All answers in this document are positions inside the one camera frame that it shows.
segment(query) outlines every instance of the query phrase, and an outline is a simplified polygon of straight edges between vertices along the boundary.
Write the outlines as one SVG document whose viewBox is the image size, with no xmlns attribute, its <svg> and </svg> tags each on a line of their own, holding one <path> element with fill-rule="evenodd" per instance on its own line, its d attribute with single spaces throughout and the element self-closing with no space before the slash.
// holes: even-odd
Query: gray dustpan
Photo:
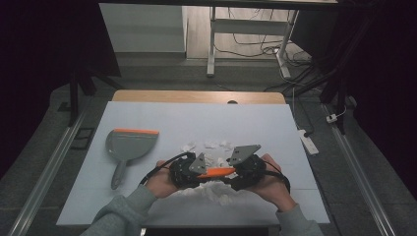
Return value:
<svg viewBox="0 0 417 236">
<path fill-rule="evenodd" d="M 130 159 L 144 156 L 155 145 L 158 131 L 114 129 L 106 139 L 108 153 L 119 160 L 111 180 L 111 189 L 115 190 L 122 181 L 126 164 Z"/>
</svg>

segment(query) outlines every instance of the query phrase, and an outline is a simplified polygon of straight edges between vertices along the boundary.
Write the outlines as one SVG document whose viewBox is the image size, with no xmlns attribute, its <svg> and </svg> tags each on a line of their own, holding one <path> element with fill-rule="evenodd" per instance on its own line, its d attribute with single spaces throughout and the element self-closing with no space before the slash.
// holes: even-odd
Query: wooden table edge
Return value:
<svg viewBox="0 0 417 236">
<path fill-rule="evenodd" d="M 227 103 L 238 104 L 286 104 L 279 92 L 260 91 L 201 91 L 201 90 L 117 90 L 112 101 L 179 102 L 179 103 Z"/>
</svg>

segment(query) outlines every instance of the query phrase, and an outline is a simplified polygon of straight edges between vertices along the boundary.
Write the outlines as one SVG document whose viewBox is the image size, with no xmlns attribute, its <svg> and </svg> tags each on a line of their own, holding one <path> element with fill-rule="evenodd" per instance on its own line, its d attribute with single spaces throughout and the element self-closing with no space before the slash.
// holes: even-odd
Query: white wall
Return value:
<svg viewBox="0 0 417 236">
<path fill-rule="evenodd" d="M 186 7 L 100 3 L 115 52 L 185 52 Z"/>
</svg>

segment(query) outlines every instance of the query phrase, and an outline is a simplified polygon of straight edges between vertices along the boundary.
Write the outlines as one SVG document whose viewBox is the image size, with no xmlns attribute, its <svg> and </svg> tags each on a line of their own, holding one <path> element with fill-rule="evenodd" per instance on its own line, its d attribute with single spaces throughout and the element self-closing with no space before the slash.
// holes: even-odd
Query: orange gripper part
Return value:
<svg viewBox="0 0 417 236">
<path fill-rule="evenodd" d="M 224 168 L 208 168 L 207 174 L 197 176 L 197 178 L 210 178 L 210 177 L 221 177 L 229 174 L 233 174 L 236 171 L 233 167 Z"/>
</svg>

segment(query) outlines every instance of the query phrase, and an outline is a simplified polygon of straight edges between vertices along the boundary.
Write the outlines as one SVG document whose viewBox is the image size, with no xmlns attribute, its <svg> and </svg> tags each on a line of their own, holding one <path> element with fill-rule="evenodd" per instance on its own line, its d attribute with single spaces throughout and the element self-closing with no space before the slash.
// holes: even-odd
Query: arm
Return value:
<svg viewBox="0 0 417 236">
<path fill-rule="evenodd" d="M 267 170 L 281 171 L 280 166 L 265 154 L 262 160 L 267 162 Z M 289 195 L 284 183 L 276 177 L 265 176 L 256 186 L 248 189 L 277 207 L 276 217 L 281 225 L 282 236 L 315 236 L 323 235 L 319 225 L 314 220 L 307 220 L 300 206 Z"/>
<path fill-rule="evenodd" d="M 140 185 L 129 197 L 116 196 L 95 217 L 91 227 L 82 235 L 140 235 L 141 225 L 151 205 L 177 191 L 162 168 L 145 185 Z"/>
</svg>

